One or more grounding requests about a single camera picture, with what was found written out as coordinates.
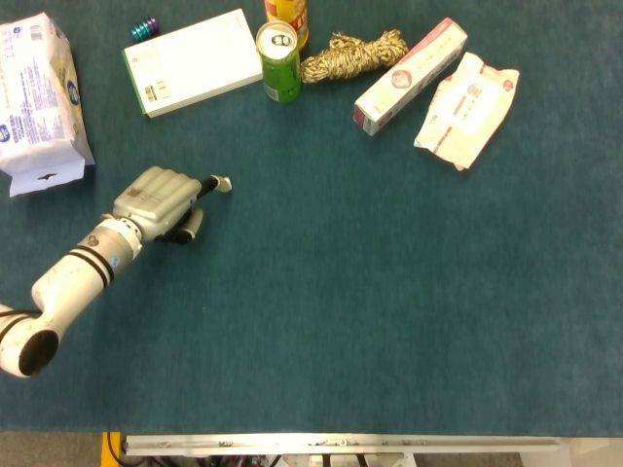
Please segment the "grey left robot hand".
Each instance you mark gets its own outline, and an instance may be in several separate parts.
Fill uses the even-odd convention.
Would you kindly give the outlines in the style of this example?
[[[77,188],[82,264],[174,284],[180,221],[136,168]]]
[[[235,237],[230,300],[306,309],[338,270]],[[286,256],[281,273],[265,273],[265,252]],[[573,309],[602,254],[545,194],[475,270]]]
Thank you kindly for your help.
[[[203,180],[159,166],[144,171],[114,201],[112,215],[138,227],[141,240],[166,241],[178,230],[183,242],[191,241],[201,226],[202,211],[196,202],[212,191],[232,190],[229,177],[209,175]]]

